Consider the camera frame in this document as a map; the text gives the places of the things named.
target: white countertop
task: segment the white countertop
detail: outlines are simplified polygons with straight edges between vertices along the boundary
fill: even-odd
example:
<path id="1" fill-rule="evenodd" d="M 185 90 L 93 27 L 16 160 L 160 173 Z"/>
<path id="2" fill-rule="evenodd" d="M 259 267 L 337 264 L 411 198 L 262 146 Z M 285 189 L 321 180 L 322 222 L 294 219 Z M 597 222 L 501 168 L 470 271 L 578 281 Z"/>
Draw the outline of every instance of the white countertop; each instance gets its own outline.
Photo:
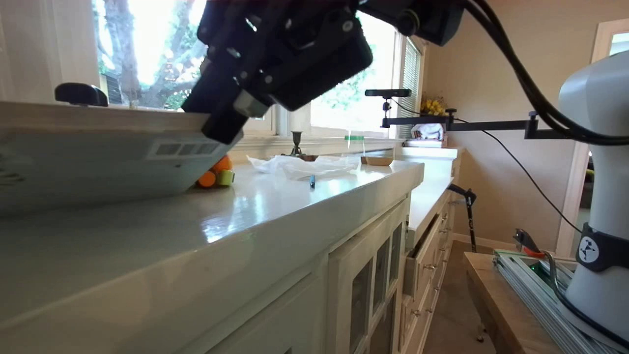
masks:
<path id="1" fill-rule="evenodd" d="M 37 345 L 28 333 L 48 328 L 53 346 L 67 333 L 167 351 L 174 339 L 149 343 L 147 327 L 168 318 L 192 340 L 403 198 L 422 170 L 360 166 L 312 190 L 237 166 L 233 188 L 0 220 L 0 346 Z M 197 322 L 172 318 L 183 310 Z"/>

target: plastic bag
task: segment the plastic bag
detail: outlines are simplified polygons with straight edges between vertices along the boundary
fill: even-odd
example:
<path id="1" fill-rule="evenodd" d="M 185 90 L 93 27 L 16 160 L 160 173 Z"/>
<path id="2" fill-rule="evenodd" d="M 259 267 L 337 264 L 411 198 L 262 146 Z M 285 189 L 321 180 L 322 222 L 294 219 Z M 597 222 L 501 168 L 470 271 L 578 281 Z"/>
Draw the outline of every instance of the plastic bag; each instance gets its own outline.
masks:
<path id="1" fill-rule="evenodd" d="M 258 172 L 276 174 L 289 180 L 347 174 L 357 169 L 359 165 L 356 157 L 319 156 L 317 160 L 310 163 L 293 156 L 276 156 L 268 161 L 249 156 L 247 159 Z"/>

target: wooden bowl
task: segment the wooden bowl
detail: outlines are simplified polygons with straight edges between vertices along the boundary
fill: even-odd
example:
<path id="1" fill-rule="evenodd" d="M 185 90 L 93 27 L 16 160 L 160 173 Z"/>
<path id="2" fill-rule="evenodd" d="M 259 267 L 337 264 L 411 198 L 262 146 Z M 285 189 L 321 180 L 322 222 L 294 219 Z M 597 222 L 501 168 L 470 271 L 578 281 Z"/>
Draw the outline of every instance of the wooden bowl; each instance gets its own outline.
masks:
<path id="1" fill-rule="evenodd" d="M 369 166 L 388 166 L 393 162 L 393 157 L 364 156 Z"/>

